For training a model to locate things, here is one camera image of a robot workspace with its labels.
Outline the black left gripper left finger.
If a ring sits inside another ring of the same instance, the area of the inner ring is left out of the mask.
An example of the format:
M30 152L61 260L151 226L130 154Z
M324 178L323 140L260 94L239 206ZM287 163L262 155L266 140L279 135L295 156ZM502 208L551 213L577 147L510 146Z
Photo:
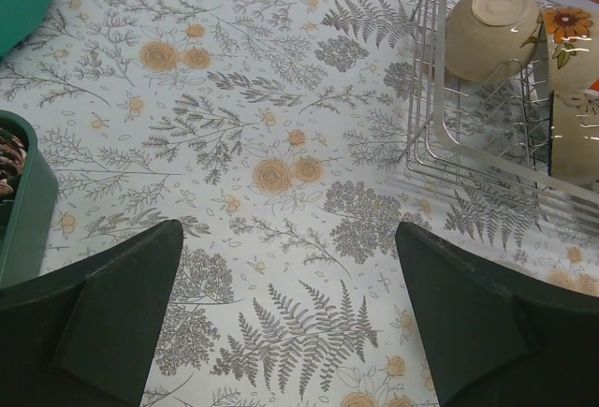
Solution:
M140 405L182 249L166 220L2 289L2 405Z

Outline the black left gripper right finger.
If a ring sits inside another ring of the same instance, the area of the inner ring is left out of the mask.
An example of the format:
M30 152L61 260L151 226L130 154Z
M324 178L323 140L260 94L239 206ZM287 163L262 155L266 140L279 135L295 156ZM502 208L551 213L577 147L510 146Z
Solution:
M413 223L395 241L442 406L595 406L598 299Z

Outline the beige bowl orange flower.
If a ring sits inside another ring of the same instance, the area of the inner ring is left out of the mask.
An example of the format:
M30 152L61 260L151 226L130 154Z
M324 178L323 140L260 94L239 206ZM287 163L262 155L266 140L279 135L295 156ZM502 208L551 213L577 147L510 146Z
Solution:
M598 80L598 12L581 7L547 7L542 20L552 92L590 90Z

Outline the green compartment tray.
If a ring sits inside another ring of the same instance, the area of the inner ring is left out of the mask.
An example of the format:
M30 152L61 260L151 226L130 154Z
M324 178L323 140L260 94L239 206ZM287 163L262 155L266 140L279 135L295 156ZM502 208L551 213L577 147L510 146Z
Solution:
M1 201L1 286L39 274L58 193L58 182L38 145L37 132L20 115L3 110L1 127L26 151L15 192Z

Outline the brown pink patterned scrunchie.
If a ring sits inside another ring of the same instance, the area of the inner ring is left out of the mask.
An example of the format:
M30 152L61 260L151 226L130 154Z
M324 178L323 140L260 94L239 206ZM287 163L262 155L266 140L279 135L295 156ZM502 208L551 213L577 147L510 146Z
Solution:
M5 128L1 129L1 198L13 198L24 171L27 157L22 141Z

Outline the beige bowl front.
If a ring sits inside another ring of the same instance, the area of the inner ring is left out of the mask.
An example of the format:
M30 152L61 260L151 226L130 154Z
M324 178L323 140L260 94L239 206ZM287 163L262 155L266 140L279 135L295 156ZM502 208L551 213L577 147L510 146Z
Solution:
M555 93L550 133L550 176L578 186L598 182L598 92Z

